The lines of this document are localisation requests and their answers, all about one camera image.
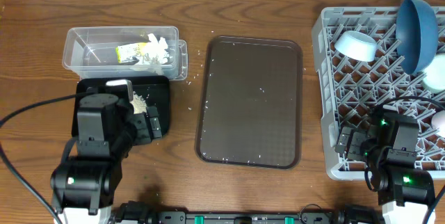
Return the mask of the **mint green bowl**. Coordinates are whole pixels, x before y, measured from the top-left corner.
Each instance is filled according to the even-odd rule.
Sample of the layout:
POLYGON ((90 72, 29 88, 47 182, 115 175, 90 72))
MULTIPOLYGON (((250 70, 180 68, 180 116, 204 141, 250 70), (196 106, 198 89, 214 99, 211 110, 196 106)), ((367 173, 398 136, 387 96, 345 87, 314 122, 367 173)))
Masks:
POLYGON ((424 89, 432 93, 444 90, 444 53, 437 54, 431 64, 423 70, 426 75, 421 84, 424 89))

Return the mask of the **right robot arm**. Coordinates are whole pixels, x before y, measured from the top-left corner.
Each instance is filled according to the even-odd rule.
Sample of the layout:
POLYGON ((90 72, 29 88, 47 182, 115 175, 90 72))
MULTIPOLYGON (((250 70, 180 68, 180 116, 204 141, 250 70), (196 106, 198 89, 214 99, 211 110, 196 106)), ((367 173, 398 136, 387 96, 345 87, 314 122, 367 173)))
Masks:
POLYGON ((417 121, 394 111, 383 111, 367 129, 342 127, 335 152, 366 164, 366 186, 378 194, 382 215, 348 209, 338 219, 366 223, 428 223, 436 197, 430 173, 415 168, 417 121))

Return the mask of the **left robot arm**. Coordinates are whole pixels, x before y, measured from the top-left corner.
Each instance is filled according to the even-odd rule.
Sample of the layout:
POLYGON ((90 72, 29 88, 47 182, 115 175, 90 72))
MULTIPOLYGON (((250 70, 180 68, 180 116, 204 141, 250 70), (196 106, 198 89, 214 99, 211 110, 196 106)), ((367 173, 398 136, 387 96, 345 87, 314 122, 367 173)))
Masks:
POLYGON ((123 159, 133 146, 162 137, 159 111, 150 106, 134 113, 129 100, 101 93, 82 98, 76 118, 78 134, 51 175, 54 220, 107 223, 123 159))

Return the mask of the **pink white cup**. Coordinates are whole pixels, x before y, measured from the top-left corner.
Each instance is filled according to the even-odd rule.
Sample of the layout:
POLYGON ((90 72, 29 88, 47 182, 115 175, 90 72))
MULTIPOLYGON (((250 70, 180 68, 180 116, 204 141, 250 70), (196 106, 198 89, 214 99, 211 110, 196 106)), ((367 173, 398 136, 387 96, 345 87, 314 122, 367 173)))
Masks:
POLYGON ((431 126, 437 130, 437 134, 442 138, 445 137, 445 111, 434 114, 431 119, 431 126))

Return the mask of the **light blue rice bowl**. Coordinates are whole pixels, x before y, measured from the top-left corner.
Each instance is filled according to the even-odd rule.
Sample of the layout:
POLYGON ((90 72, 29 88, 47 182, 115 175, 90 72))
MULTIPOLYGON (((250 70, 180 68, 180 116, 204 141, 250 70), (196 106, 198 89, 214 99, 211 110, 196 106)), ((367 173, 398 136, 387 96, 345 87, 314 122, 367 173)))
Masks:
POLYGON ((346 31, 334 44, 335 49, 344 56, 356 61, 372 62, 375 59, 377 42, 359 31, 346 31))

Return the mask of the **yellow green snack wrapper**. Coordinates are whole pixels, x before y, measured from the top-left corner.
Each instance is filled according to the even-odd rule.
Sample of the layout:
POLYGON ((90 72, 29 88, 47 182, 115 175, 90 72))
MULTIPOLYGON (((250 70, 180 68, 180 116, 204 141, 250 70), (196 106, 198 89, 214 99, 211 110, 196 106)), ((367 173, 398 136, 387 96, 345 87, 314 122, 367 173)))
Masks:
POLYGON ((132 63, 141 61, 146 54, 146 42, 131 43, 115 48, 118 63, 132 63))

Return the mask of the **dark blue plate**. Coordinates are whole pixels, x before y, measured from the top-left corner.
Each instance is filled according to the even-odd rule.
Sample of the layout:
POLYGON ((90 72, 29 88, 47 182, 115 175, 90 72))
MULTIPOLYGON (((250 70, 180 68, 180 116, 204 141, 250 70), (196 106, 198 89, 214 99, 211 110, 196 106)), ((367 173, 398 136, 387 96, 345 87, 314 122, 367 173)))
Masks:
POLYGON ((397 54, 406 74, 416 74, 432 63, 437 52, 439 29, 432 6, 424 0, 403 0, 396 16, 397 54))

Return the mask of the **white napkin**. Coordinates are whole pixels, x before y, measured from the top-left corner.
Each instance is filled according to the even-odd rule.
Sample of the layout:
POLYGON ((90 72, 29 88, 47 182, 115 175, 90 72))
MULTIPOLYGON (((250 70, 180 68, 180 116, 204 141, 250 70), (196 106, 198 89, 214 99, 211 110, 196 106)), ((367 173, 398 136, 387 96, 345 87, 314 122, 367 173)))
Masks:
POLYGON ((164 37, 157 38, 153 33, 147 35, 147 42, 133 43, 131 57, 136 65, 162 65, 170 60, 168 44, 164 37))

